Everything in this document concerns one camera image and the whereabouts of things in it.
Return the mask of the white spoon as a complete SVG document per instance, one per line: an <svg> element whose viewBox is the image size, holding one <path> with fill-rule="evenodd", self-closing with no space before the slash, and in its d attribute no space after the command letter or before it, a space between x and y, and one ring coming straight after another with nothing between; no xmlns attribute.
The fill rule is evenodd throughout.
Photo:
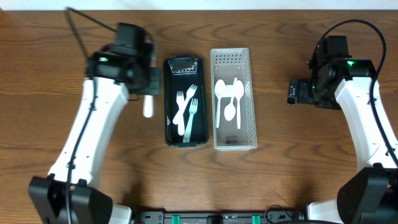
<svg viewBox="0 0 398 224"><path fill-rule="evenodd" d="M217 107L216 107L216 128L220 126L221 118L221 99L222 97L231 97L230 90L226 87L225 82L219 79L215 84L215 96L217 97Z"/></svg>
<svg viewBox="0 0 398 224"><path fill-rule="evenodd" d="M241 105L240 100L244 95L244 86L242 81L238 80L237 78L234 79L234 94L235 98L237 99L237 107L236 107L236 122L237 128L241 129Z"/></svg>
<svg viewBox="0 0 398 224"><path fill-rule="evenodd" d="M145 118L153 117L153 115L154 115L154 97L152 95L144 96L142 113Z"/></svg>

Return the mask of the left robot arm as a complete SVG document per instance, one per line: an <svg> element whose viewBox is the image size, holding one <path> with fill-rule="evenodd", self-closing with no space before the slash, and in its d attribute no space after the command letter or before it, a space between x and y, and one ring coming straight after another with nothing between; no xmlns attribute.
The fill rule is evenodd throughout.
<svg viewBox="0 0 398 224"><path fill-rule="evenodd" d="M33 177L29 196L43 223L135 223L135 211L99 190L109 140L131 95L154 113L162 72L152 66L155 43L143 28L120 23L113 44L86 61L83 94L68 139L46 177Z"/></svg>

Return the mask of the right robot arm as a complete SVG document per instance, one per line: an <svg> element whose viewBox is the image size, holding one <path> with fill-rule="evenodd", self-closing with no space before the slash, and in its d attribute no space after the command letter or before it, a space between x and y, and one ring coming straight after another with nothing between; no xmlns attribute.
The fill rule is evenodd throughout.
<svg viewBox="0 0 398 224"><path fill-rule="evenodd" d="M291 80L287 102L342 110L356 151L357 174L340 190L337 198L312 202L305 220L332 223L397 223L397 166L373 114L391 146L397 139L382 105L379 84L372 79L376 69L370 59L353 58L345 36L329 35L319 40L309 79Z"/></svg>

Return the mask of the white fork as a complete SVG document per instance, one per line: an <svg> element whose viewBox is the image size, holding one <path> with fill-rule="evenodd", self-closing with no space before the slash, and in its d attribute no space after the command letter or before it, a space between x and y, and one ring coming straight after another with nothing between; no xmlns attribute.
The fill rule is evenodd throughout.
<svg viewBox="0 0 398 224"><path fill-rule="evenodd" d="M186 92L186 98L184 99L184 102L181 106L181 108L177 111L177 114L173 118L173 124L178 124L180 120L183 118L183 113L185 112L185 109L187 107L187 104L189 100L195 95L195 92L197 90L198 86L192 84L190 88Z"/></svg>
<svg viewBox="0 0 398 224"><path fill-rule="evenodd" d="M177 102L177 106L178 106L178 111L177 111L175 118L177 121L178 135L183 136L185 134L185 123L183 120L183 115L180 114L181 109L184 109L184 106L185 106L185 98L184 98L183 91L177 92L176 102Z"/></svg>

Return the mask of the mint green plastic fork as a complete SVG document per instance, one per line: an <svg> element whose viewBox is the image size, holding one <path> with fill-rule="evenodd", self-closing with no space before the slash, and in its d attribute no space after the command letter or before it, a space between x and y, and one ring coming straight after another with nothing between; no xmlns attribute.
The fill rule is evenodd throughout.
<svg viewBox="0 0 398 224"><path fill-rule="evenodd" d="M192 134L192 126L193 126L193 117L197 112L197 108L198 108L198 99L194 98L191 101L190 107L189 107L189 119L188 119L188 123L187 123L187 127L185 130L185 134L183 136L183 142L190 142L190 138L191 138L191 134Z"/></svg>

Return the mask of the white spoon bowl down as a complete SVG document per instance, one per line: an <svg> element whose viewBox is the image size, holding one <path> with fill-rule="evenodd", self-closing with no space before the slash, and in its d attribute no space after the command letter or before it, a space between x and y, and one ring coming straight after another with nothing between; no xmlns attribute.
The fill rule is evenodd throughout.
<svg viewBox="0 0 398 224"><path fill-rule="evenodd" d="M226 96L230 97L230 102L227 104L227 106L224 109L224 118L227 121L231 121L235 114L236 114L236 108L233 104L234 101L234 85L237 82L237 78L234 79L233 84L232 85L226 85Z"/></svg>

